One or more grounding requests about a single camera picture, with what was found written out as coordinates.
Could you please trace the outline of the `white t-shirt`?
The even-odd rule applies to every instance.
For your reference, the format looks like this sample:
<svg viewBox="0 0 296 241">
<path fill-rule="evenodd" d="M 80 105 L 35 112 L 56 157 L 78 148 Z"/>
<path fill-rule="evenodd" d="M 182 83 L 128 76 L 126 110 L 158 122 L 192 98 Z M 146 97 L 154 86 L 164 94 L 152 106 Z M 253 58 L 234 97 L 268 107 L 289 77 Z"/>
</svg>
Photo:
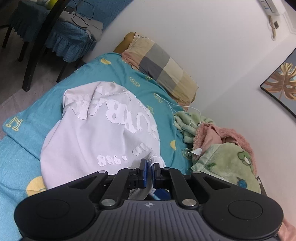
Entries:
<svg viewBox="0 0 296 241">
<path fill-rule="evenodd" d="M 165 162 L 160 155 L 158 127 L 151 112 L 125 87 L 93 82 L 63 95 L 62 118 L 46 136 L 41 150 L 41 172 L 52 189 L 96 171 L 114 175 Z"/>
</svg>

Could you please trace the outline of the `pink fleece blanket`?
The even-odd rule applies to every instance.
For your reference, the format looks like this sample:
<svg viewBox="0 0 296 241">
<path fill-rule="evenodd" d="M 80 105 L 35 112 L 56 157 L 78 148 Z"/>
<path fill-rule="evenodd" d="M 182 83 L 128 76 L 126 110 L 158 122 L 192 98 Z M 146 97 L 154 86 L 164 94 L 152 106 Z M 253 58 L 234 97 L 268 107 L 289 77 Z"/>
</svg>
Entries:
<svg viewBox="0 0 296 241">
<path fill-rule="evenodd" d="M 231 128 L 221 128 L 211 123 L 201 123 L 193 138 L 193 150 L 201 148 L 203 155 L 212 144 L 233 143 L 241 147 L 251 157 L 252 172 L 257 175 L 256 162 L 250 143 Z"/>
</svg>

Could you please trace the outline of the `light green folded cloth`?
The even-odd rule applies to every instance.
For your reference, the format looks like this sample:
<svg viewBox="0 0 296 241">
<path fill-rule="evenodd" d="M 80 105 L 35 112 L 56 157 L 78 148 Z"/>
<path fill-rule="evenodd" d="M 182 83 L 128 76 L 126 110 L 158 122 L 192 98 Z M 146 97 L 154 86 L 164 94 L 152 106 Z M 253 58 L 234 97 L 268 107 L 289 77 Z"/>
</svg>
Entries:
<svg viewBox="0 0 296 241">
<path fill-rule="evenodd" d="M 183 142 L 186 144 L 193 143 L 196 130 L 202 123 L 215 124 L 212 119 L 206 118 L 199 113 L 178 111 L 174 114 L 174 125 L 182 133 Z"/>
</svg>

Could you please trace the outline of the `green cartoon fleece blanket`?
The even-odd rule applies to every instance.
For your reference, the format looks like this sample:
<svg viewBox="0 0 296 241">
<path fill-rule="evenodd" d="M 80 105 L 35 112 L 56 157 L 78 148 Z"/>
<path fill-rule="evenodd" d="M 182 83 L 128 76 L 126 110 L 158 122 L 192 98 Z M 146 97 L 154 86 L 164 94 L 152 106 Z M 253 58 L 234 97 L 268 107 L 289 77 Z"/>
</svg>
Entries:
<svg viewBox="0 0 296 241">
<path fill-rule="evenodd" d="M 250 154 L 233 143 L 210 145 L 191 170 L 261 193 Z"/>
</svg>

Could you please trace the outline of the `checkered pillow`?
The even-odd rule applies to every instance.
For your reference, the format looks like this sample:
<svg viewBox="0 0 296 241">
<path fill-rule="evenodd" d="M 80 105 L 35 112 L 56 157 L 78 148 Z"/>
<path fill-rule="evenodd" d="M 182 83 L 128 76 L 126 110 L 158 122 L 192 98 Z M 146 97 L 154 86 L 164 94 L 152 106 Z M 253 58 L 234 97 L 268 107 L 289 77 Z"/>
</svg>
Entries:
<svg viewBox="0 0 296 241">
<path fill-rule="evenodd" d="M 195 100 L 198 85 L 155 41 L 139 33 L 128 33 L 114 49 L 134 70 L 162 86 L 170 97 L 187 110 Z"/>
</svg>

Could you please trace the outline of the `framed leaf picture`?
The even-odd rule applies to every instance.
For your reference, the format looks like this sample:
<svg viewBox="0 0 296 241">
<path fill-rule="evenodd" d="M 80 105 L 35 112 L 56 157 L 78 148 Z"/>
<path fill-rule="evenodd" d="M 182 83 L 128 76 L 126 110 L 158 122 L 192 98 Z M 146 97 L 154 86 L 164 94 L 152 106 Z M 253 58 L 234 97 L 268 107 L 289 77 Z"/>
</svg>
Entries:
<svg viewBox="0 0 296 241">
<path fill-rule="evenodd" d="M 276 100 L 295 118 L 295 49 L 261 85 L 260 89 Z"/>
</svg>

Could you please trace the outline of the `grey cloth on chair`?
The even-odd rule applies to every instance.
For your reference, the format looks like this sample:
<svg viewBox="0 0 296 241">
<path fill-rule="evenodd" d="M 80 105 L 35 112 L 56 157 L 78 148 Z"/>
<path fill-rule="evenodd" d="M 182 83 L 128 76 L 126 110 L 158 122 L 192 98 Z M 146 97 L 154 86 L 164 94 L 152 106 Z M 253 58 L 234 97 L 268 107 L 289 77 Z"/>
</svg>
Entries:
<svg viewBox="0 0 296 241">
<path fill-rule="evenodd" d="M 59 19 L 65 22 L 69 22 L 83 30 L 89 35 L 94 42 L 101 40 L 103 23 L 97 20 L 88 19 L 79 14 L 73 14 L 63 11 L 59 16 Z"/>
</svg>

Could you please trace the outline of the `yellow green plush toy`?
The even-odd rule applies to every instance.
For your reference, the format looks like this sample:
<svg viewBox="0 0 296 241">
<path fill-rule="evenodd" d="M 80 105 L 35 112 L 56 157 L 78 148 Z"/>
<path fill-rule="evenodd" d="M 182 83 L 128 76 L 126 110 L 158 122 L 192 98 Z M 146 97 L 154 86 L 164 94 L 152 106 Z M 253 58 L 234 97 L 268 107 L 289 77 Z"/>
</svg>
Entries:
<svg viewBox="0 0 296 241">
<path fill-rule="evenodd" d="M 56 2 L 57 2 L 57 0 L 49 0 L 48 1 L 48 7 L 52 8 L 55 5 Z"/>
</svg>

